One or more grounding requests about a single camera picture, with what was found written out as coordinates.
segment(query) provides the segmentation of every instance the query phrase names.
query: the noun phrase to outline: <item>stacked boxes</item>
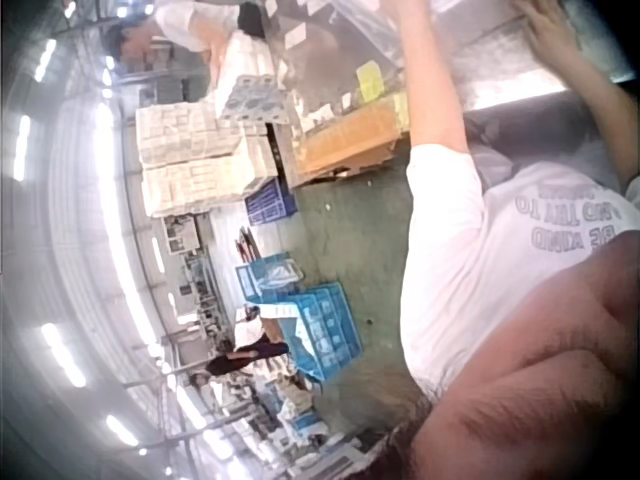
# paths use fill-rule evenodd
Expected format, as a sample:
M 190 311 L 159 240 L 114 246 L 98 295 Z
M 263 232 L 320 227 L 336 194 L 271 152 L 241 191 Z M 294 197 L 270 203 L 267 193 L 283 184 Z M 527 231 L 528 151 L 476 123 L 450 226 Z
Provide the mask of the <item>stacked boxes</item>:
M 202 213 L 277 176 L 264 124 L 225 125 L 205 102 L 139 109 L 136 119 L 149 216 Z
M 242 32 L 229 41 L 213 98 L 220 120 L 288 123 L 268 45 Z

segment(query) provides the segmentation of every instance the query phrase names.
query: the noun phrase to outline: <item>hair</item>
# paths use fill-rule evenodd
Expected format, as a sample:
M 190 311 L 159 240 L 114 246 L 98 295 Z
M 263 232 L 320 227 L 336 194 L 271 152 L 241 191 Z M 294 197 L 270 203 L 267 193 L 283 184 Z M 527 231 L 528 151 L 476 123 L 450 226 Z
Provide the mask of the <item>hair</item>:
M 189 375 L 189 385 L 191 385 L 193 388 L 195 388 L 198 392 L 200 391 L 200 385 L 198 385 L 198 377 L 199 376 L 207 376 L 209 375 L 207 372 L 194 372 L 191 375 Z
M 425 395 L 414 408 L 408 420 L 397 426 L 383 440 L 375 459 L 359 472 L 352 473 L 344 480 L 414 480 L 416 469 L 413 456 L 413 439 L 422 428 L 439 394 Z
M 128 28 L 139 27 L 148 18 L 147 15 L 133 15 L 109 27 L 102 37 L 102 44 L 107 54 L 112 56 L 116 62 L 120 62 L 122 45 L 127 41 L 124 31 Z

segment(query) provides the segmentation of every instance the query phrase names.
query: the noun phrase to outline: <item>table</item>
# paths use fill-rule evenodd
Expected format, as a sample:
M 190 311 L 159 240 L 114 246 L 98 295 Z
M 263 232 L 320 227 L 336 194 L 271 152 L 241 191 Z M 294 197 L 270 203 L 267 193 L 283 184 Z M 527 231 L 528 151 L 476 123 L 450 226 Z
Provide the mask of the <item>table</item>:
M 565 90 L 534 59 L 523 19 L 509 2 L 438 3 L 449 6 L 436 15 L 435 25 L 465 112 Z M 381 14 L 358 16 L 345 5 L 266 2 L 267 40 L 279 83 L 288 91 L 291 125 L 277 126 L 276 137 L 290 187 L 379 165 L 408 131 L 397 34 L 388 25 L 383 31 Z M 585 55 L 612 80 L 631 78 L 631 67 L 597 13 L 583 0 L 567 0 L 566 9 Z

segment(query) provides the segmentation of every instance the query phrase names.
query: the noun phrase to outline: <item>yellow label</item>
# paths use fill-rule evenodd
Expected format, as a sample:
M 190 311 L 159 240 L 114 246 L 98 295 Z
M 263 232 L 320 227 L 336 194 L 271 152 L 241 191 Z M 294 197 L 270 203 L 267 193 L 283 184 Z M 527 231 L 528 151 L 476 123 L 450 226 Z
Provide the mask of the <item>yellow label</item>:
M 393 96 L 393 103 L 396 106 L 396 117 L 398 125 L 402 132 L 409 131 L 409 103 L 407 101 L 407 92 L 396 93 Z
M 365 63 L 358 69 L 357 75 L 364 103 L 373 102 L 380 98 L 384 93 L 384 80 L 380 66 L 374 61 Z

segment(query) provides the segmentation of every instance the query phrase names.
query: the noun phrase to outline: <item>green floor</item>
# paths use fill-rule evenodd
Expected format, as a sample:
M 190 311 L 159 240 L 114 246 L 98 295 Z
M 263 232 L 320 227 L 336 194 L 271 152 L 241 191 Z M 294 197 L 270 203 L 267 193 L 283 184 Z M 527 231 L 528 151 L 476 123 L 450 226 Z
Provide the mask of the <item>green floor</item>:
M 336 428 L 393 424 L 417 389 L 399 335 L 400 292 L 407 255 L 411 195 L 406 163 L 296 191 L 295 222 L 280 238 L 312 286 L 338 280 L 355 317 L 364 354 L 327 382 L 316 406 Z

